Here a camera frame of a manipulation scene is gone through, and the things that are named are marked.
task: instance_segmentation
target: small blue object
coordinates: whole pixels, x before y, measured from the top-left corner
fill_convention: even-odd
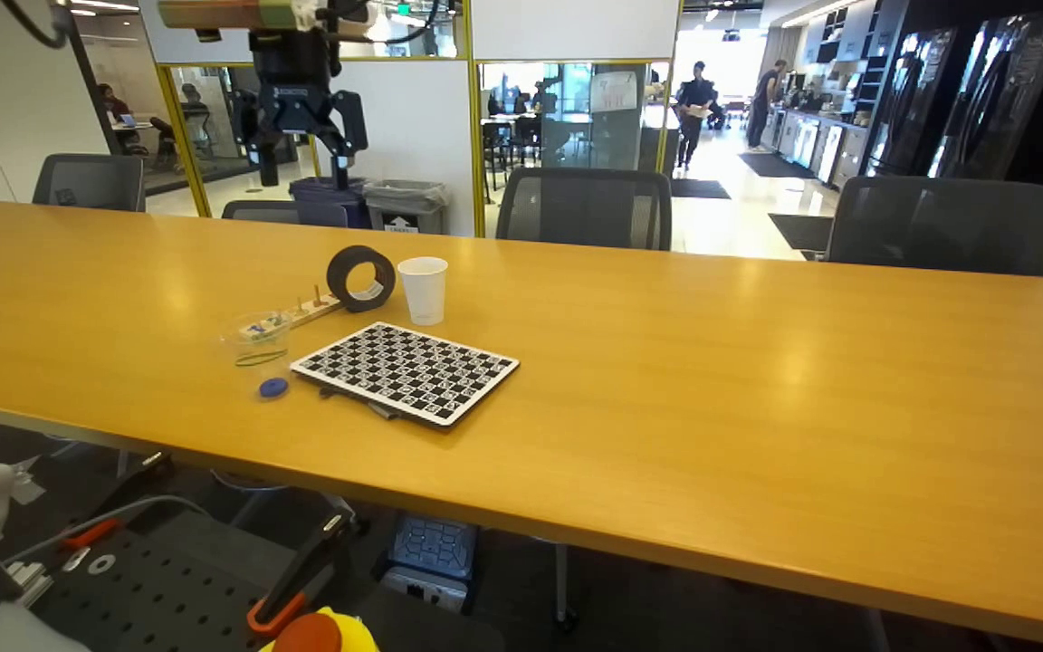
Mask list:
[[[289,382],[283,382],[283,378],[267,378],[261,385],[261,397],[283,397],[285,391],[289,391]]]

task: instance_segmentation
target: cup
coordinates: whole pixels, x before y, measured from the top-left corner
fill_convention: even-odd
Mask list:
[[[411,302],[411,323],[436,327],[447,320],[447,256],[411,256],[400,262],[400,275]]]

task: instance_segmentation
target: chair backrest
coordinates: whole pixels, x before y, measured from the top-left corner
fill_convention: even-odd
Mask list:
[[[86,153],[46,156],[32,203],[146,210],[146,161]]]
[[[1043,186],[854,178],[827,262],[1043,275]]]
[[[645,169],[513,169],[496,237],[671,249],[671,188],[664,173]]]
[[[230,220],[278,220],[278,224],[302,224],[298,203],[283,201],[233,201],[224,203]]]

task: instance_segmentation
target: yellow object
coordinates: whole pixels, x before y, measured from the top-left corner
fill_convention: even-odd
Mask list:
[[[340,652],[381,652],[368,628],[359,617],[344,617],[332,610],[319,610],[319,621],[332,621],[340,629]],[[263,646],[261,652],[319,652],[319,649],[285,649],[285,646]]]
[[[230,367],[352,243],[447,256],[432,333],[521,358],[447,434]],[[1028,275],[0,203],[0,423],[1043,641]]]

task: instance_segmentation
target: table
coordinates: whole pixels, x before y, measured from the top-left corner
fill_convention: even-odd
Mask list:
[[[344,243],[521,358],[448,434],[233,367]],[[0,423],[1043,641],[1043,278],[0,203]]]

